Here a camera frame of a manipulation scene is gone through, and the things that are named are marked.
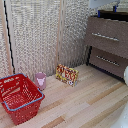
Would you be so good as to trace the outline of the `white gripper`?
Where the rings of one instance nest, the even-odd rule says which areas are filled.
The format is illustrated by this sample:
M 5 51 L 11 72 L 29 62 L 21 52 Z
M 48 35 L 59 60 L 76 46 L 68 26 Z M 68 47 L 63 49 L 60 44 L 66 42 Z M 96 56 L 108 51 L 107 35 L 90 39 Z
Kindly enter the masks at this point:
M 90 9 L 95 9 L 100 6 L 110 4 L 112 2 L 119 3 L 120 0 L 89 0 L 88 6 Z M 113 6 L 113 12 L 117 12 L 117 5 Z M 100 13 L 100 10 L 98 10 L 98 18 L 100 18 L 100 17 L 101 17 L 101 13 Z

